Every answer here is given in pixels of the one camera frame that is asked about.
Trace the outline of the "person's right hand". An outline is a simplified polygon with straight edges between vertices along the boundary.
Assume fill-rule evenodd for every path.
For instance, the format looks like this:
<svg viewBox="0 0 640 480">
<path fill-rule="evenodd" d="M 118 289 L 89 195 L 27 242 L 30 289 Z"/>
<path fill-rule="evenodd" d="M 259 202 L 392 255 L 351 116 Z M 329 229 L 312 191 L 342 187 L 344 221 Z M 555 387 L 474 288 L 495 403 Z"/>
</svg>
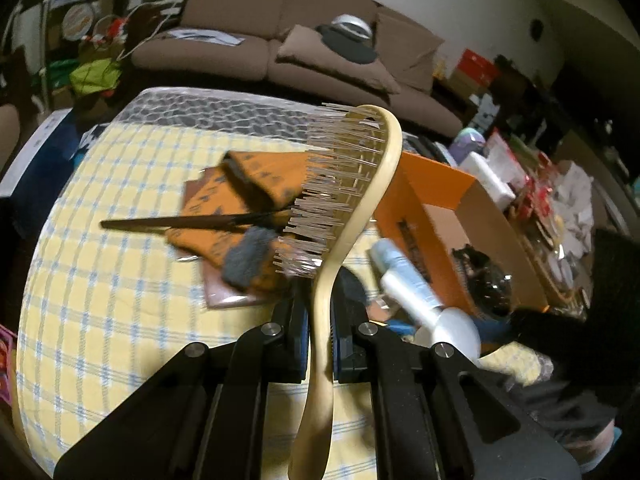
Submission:
<svg viewBox="0 0 640 480">
<path fill-rule="evenodd" d="M 622 435 L 622 432 L 611 420 L 594 438 L 577 442 L 572 448 L 572 455 L 579 465 L 582 474 L 593 471 L 604 460 Z"/>
</svg>

